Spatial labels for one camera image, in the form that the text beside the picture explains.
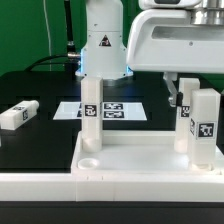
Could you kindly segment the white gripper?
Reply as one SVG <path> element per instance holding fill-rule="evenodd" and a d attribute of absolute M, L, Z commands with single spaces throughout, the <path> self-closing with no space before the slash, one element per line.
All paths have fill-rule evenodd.
<path fill-rule="evenodd" d="M 224 0 L 138 0 L 127 64 L 165 72 L 171 107 L 182 105 L 176 72 L 224 73 Z"/>

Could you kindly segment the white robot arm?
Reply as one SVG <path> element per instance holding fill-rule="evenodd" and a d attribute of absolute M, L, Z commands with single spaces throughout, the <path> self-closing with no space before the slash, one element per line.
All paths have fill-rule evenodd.
<path fill-rule="evenodd" d="M 182 104 L 179 73 L 224 74 L 224 0 L 138 0 L 142 11 L 122 41 L 121 0 L 86 0 L 87 42 L 79 77 L 109 83 L 135 71 L 161 72 L 170 105 Z"/>

